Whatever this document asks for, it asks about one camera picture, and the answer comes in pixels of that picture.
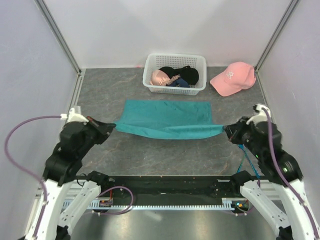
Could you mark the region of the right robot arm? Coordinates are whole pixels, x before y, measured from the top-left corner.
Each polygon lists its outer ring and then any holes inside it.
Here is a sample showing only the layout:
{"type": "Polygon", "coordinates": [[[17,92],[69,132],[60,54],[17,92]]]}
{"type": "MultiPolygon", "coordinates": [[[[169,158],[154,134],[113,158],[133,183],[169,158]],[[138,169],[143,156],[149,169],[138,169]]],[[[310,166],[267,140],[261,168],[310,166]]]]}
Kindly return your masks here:
{"type": "Polygon", "coordinates": [[[320,226],[311,209],[304,177],[297,160],[282,148],[282,134],[270,117],[242,117],[223,127],[229,141],[243,145],[258,160],[272,183],[284,210],[280,210],[260,189],[247,171],[231,177],[229,191],[243,196],[263,216],[278,240],[318,240],[320,226]]]}

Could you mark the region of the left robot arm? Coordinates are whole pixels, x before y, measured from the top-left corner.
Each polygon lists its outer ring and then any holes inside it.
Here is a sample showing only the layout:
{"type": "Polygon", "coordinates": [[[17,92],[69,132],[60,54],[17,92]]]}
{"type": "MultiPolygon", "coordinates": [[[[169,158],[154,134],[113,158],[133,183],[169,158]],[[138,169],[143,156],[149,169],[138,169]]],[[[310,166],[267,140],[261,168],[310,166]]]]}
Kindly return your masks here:
{"type": "Polygon", "coordinates": [[[73,230],[89,204],[110,191],[108,176],[90,173],[72,203],[62,209],[82,160],[94,145],[103,144],[114,128],[91,117],[66,123],[59,134],[59,142],[45,162],[44,186],[40,206],[25,240],[69,240],[73,230]]]}

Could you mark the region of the teal satin napkin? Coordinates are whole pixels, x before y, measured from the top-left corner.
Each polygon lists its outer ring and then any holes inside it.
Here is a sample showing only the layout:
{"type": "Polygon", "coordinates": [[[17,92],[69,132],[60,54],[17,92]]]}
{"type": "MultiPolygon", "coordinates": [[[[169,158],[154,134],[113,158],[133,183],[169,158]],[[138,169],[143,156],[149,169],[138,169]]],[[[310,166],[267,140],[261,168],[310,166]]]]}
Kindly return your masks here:
{"type": "Polygon", "coordinates": [[[115,124],[119,132],[161,140],[199,140],[223,133],[206,101],[128,99],[115,124]]]}

